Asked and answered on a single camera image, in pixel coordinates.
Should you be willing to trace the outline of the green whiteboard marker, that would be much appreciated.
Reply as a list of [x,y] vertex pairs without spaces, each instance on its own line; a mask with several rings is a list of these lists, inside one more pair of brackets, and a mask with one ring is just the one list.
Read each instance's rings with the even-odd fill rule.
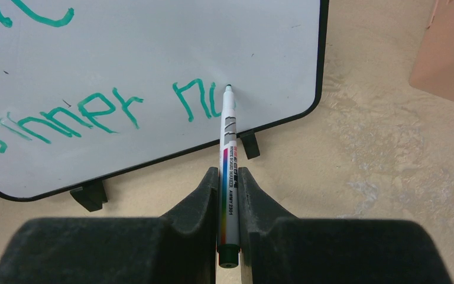
[[238,148],[235,98],[231,85],[223,93],[219,148],[218,264],[231,269],[239,265]]

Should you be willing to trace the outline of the white whiteboard black frame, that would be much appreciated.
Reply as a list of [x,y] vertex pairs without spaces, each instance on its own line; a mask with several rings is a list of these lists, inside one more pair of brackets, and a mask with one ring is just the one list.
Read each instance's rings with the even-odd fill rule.
[[0,1],[0,198],[28,202],[320,101],[328,1]]

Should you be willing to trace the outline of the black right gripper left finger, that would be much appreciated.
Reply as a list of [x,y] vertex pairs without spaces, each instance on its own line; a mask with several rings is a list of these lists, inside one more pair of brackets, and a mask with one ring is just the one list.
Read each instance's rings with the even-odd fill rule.
[[218,169],[160,217],[36,218],[0,259],[0,283],[214,283]]

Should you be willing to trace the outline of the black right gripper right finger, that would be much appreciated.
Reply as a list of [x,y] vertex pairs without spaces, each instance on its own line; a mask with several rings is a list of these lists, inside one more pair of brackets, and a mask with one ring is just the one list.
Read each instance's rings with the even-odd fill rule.
[[298,218],[238,170],[243,283],[450,283],[428,233],[408,220]]

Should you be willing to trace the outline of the peach plastic file organizer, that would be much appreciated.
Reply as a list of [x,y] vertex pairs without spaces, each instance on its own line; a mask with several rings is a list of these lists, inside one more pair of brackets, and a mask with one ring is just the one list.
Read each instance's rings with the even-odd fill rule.
[[454,102],[454,1],[435,1],[409,84]]

